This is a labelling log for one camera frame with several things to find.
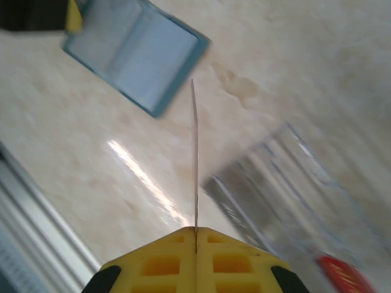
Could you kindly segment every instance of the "yellow plastic part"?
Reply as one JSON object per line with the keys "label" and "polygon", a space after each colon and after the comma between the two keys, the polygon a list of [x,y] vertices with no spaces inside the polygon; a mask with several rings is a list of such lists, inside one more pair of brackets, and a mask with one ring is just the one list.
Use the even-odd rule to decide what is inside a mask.
{"label": "yellow plastic part", "polygon": [[209,228],[182,228],[105,264],[121,273],[110,293],[283,293],[271,267],[289,265]]}
{"label": "yellow plastic part", "polygon": [[283,293],[271,267],[289,265],[209,228],[197,233],[197,293]]}
{"label": "yellow plastic part", "polygon": [[75,0],[68,0],[67,21],[65,30],[69,32],[81,32],[82,18]]}
{"label": "yellow plastic part", "polygon": [[195,293],[195,236],[182,228],[105,264],[121,267],[110,293]]}

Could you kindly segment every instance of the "thin wire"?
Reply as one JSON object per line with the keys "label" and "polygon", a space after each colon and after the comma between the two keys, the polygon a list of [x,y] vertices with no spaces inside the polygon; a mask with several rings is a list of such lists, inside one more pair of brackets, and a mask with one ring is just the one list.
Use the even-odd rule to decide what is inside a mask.
{"label": "thin wire", "polygon": [[[191,96],[192,96],[192,108],[193,108],[193,180],[194,180],[194,229],[195,236],[197,237],[198,228],[198,118],[197,118],[197,105],[196,105],[196,93],[194,90],[193,79],[191,82]],[[195,243],[195,251],[197,252],[197,243]]]}

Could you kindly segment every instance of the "beige marble surface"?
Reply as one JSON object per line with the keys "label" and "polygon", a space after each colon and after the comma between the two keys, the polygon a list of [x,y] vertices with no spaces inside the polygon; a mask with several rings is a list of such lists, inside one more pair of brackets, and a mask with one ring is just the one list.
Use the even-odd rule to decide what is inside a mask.
{"label": "beige marble surface", "polygon": [[[213,42],[192,73],[201,180],[306,115],[391,202],[389,1],[154,3]],[[66,55],[63,40],[0,34],[0,140],[105,262],[192,224],[190,88],[154,120]],[[238,237],[202,192],[199,222]]]}

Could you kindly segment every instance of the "black rubber edge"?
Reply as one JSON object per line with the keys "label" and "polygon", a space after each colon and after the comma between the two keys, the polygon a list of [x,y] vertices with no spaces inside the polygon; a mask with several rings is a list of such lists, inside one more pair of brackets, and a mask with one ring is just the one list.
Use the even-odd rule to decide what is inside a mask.
{"label": "black rubber edge", "polygon": [[120,272],[119,266],[110,266],[97,272],[81,293],[109,293]]}
{"label": "black rubber edge", "polygon": [[290,270],[275,266],[271,271],[283,293],[310,293],[300,278]]}

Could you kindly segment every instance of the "red lid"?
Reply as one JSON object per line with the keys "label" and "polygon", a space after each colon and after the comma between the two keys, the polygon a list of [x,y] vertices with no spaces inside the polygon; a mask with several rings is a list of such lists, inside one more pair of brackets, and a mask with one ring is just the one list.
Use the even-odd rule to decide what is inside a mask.
{"label": "red lid", "polygon": [[376,293],[361,273],[347,262],[322,255],[318,263],[339,293]]}

